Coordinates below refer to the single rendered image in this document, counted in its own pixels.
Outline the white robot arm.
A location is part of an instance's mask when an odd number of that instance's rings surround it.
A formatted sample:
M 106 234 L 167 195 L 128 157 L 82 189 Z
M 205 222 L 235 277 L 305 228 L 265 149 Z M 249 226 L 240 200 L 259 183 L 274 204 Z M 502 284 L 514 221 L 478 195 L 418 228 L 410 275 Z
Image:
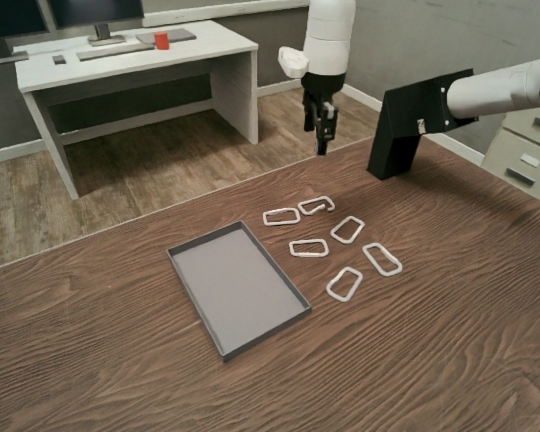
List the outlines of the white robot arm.
M 346 72 L 355 8 L 355 0 L 310 0 L 304 51 L 279 50 L 286 75 Z M 540 108 L 540 59 L 456 80 L 447 102 L 457 119 Z

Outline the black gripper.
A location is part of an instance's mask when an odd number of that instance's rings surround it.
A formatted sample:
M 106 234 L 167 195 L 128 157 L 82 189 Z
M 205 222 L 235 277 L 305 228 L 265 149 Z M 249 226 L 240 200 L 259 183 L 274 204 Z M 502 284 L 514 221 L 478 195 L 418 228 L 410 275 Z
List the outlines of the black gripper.
M 313 132 L 316 127 L 314 149 L 316 157 L 325 156 L 328 141 L 335 139 L 338 106 L 334 106 L 332 95 L 342 90 L 345 76 L 346 72 L 339 75 L 319 75 L 306 72 L 301 78 L 301 85 L 305 88 L 302 105 L 305 106 L 304 113 L 306 113 L 303 129 L 305 132 Z M 314 91 L 314 93 L 310 91 Z

